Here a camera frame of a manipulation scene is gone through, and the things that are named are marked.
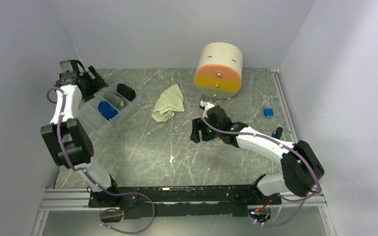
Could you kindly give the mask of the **blue underwear white trim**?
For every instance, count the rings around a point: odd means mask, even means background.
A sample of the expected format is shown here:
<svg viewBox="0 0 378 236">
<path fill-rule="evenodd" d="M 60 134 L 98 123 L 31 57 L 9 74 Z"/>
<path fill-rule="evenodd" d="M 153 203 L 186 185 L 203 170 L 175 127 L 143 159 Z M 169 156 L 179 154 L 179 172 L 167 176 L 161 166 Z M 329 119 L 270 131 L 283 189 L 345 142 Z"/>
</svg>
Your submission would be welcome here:
<svg viewBox="0 0 378 236">
<path fill-rule="evenodd" d="M 102 117 L 108 121 L 112 120 L 115 116 L 118 115 L 118 111 L 113 106 L 111 106 L 108 101 L 101 101 L 98 104 L 97 109 Z"/>
</svg>

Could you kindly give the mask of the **cream yellow cloth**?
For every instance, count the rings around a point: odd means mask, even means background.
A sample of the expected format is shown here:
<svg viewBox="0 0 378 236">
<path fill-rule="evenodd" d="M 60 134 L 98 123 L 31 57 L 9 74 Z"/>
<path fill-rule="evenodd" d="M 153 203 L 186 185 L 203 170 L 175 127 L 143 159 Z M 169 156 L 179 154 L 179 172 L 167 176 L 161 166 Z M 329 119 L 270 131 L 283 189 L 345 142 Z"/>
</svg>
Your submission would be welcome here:
<svg viewBox="0 0 378 236">
<path fill-rule="evenodd" d="M 175 112 L 184 112 L 183 94 L 177 84 L 163 91 L 152 111 L 152 118 L 156 122 L 167 122 L 174 117 Z"/>
</svg>

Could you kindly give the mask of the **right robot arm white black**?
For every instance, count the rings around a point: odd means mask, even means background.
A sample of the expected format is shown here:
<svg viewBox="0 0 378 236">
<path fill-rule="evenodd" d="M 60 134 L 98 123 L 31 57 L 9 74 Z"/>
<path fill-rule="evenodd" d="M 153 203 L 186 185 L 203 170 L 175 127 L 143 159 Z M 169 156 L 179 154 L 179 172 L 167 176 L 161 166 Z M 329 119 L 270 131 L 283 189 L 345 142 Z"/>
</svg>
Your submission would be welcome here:
<svg viewBox="0 0 378 236">
<path fill-rule="evenodd" d="M 242 122 L 232 122 L 219 105 L 201 101 L 200 118 L 192 120 L 190 140 L 199 143 L 219 138 L 227 145 L 262 155 L 281 167 L 276 174 L 263 175 L 253 184 L 251 199 L 264 203 L 270 195 L 291 192 L 302 198 L 321 192 L 324 169 L 310 145 L 281 141 L 260 133 Z"/>
</svg>

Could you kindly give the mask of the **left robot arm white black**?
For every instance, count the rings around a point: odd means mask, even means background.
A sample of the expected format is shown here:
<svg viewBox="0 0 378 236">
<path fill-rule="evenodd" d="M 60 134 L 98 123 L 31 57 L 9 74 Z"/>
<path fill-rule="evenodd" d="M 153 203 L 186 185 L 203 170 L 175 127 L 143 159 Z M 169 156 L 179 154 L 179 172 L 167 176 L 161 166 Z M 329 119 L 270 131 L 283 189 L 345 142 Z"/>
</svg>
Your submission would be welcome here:
<svg viewBox="0 0 378 236">
<path fill-rule="evenodd" d="M 57 99 L 50 124 L 40 128 L 41 136 L 57 166 L 78 173 L 90 186 L 90 198 L 102 207 L 114 207 L 122 200 L 112 176 L 94 159 L 90 137 L 81 125 L 79 105 L 94 98 L 107 83 L 93 66 L 84 67 L 77 59 L 60 63 L 59 79 L 50 91 Z"/>
</svg>

